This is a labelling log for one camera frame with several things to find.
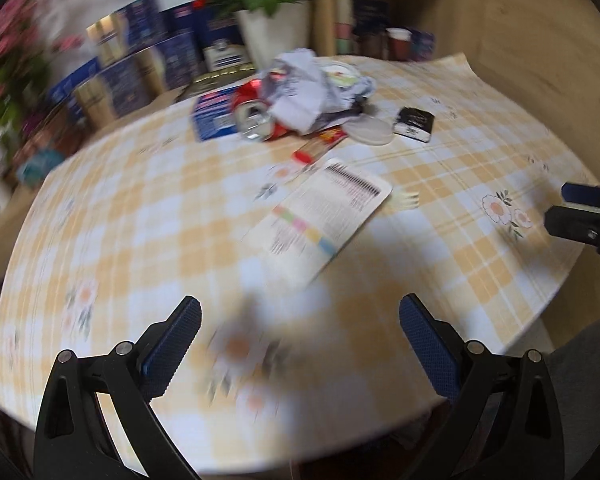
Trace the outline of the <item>white printed card package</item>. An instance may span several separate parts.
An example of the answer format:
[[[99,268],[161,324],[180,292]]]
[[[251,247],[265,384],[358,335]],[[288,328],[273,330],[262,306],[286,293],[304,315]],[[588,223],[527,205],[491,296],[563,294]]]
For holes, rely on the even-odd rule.
[[[246,241],[288,286],[304,287],[391,192],[383,178],[331,158],[252,228]]]

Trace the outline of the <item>red cigarette pack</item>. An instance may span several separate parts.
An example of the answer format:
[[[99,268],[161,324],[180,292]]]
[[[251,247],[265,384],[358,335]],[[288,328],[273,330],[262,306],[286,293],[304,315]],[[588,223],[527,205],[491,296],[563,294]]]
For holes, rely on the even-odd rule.
[[[303,165],[312,165],[347,137],[341,127],[329,128],[297,148],[291,158]]]

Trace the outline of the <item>black and white small box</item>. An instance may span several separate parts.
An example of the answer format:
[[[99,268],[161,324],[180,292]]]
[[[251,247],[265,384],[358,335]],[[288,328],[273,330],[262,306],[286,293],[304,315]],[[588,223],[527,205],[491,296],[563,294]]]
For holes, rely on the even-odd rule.
[[[402,107],[396,115],[392,131],[398,136],[428,143],[434,128],[434,115],[414,107]]]

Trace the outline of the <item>yellow plaid floral tablecloth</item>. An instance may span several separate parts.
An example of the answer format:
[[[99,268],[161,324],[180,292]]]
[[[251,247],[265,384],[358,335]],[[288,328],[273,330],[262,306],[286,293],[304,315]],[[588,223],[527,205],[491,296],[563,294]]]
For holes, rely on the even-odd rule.
[[[45,180],[0,299],[0,408],[38,418],[57,353],[133,340],[186,296],[201,329],[152,406],[202,474],[246,474],[399,427],[438,402],[400,329],[415,294],[494,351],[542,313],[581,247],[544,212],[591,171],[463,55],[355,58],[383,120],[434,115],[430,141],[343,141],[327,154],[390,195],[347,243],[294,170],[300,140],[199,141],[184,102],[108,134]]]

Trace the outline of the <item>clear round plastic lid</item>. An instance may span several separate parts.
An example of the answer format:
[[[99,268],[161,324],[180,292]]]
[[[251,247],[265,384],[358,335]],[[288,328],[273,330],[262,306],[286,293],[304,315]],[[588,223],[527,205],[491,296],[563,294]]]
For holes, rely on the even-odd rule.
[[[341,128],[350,139],[365,145],[387,145],[394,138],[392,127],[388,122],[367,114],[348,120]]]

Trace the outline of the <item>red paper cup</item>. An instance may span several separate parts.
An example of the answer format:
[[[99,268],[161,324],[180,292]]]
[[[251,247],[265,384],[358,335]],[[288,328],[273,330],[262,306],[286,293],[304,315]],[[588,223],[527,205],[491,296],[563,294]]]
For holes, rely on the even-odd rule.
[[[412,33],[406,28],[399,27],[389,27],[386,32],[390,60],[407,62],[410,57]]]

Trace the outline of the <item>small blue playing card box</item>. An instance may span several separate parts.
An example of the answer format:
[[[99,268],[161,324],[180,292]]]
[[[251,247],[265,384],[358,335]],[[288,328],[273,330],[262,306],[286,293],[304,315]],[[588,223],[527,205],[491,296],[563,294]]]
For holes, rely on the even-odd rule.
[[[233,115],[236,87],[213,90],[202,94],[193,109],[193,124],[200,142],[237,132]]]

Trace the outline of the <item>blue gold gift box lower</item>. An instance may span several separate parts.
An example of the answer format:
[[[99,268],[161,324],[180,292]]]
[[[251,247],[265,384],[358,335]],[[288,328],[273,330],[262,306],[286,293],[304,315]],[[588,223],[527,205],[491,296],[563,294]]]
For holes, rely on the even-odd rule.
[[[95,129],[140,110],[154,99],[132,56],[122,58],[79,84],[73,96]]]

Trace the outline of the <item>blue gold gift box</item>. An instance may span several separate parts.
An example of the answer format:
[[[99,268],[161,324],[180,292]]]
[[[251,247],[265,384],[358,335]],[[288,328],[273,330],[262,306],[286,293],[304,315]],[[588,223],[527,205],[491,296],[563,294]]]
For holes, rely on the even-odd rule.
[[[95,129],[140,110],[154,99],[132,56],[122,58],[79,84],[73,96]]]
[[[154,44],[161,60],[166,88],[173,90],[188,86],[201,74],[200,61],[193,36],[180,32]]]
[[[166,39],[158,0],[135,0],[87,27],[98,62],[109,66]]]

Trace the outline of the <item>crushed red soda can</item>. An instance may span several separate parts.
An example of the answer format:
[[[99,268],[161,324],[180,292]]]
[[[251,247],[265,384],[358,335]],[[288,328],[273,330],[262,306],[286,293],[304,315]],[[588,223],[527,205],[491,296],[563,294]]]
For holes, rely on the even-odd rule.
[[[253,78],[240,84],[232,97],[232,114],[237,131],[247,140],[266,142],[286,136],[289,129],[271,114],[260,97],[261,81]]]

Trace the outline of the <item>dark patterned tray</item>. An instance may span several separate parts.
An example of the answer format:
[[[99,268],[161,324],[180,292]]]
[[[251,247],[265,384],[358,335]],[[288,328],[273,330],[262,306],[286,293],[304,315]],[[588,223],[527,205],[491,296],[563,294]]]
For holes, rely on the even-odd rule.
[[[257,70],[252,63],[242,63],[195,76],[192,82],[178,95],[176,102],[236,84],[236,82],[252,77],[255,73]]]

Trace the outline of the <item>crumpled white paper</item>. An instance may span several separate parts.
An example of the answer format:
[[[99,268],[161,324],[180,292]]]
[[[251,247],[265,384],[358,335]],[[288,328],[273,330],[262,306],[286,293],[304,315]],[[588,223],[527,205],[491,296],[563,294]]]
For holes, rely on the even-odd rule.
[[[281,125],[302,136],[361,114],[363,104],[377,88],[372,77],[362,75],[364,87],[360,90],[338,89],[321,70],[323,60],[334,59],[320,58],[310,49],[296,49],[277,55],[261,73],[261,99]]]

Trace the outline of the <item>blue gold gift box right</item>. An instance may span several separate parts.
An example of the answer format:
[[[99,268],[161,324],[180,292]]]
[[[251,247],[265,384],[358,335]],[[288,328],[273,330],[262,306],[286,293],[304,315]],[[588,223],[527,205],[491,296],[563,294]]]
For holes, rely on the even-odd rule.
[[[173,90],[188,86],[201,74],[200,61],[193,36],[180,32],[154,44],[161,60],[166,88]]]

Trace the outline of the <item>blue white milk box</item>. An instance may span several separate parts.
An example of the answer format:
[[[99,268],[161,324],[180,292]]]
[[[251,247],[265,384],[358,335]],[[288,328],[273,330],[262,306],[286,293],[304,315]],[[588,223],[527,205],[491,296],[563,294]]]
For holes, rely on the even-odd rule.
[[[215,41],[211,46],[204,47],[202,52],[204,52],[204,60],[210,72],[249,62],[249,56],[244,46],[231,44],[224,40]]]

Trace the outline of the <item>pink artificial flower plant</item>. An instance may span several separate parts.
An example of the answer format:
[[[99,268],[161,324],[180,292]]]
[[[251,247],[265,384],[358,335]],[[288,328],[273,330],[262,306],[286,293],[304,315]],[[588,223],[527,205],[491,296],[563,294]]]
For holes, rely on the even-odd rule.
[[[50,61],[84,43],[81,35],[40,37],[38,19],[50,0],[7,0],[0,10],[0,149],[19,148],[24,125],[44,107]]]

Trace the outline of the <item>white flower vase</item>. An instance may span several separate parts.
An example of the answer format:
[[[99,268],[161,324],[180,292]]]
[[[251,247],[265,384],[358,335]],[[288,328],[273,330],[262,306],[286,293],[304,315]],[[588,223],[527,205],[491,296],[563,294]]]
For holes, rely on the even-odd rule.
[[[310,44],[311,3],[281,3],[272,16],[263,10],[234,13],[251,62],[258,70],[271,65],[277,55]]]

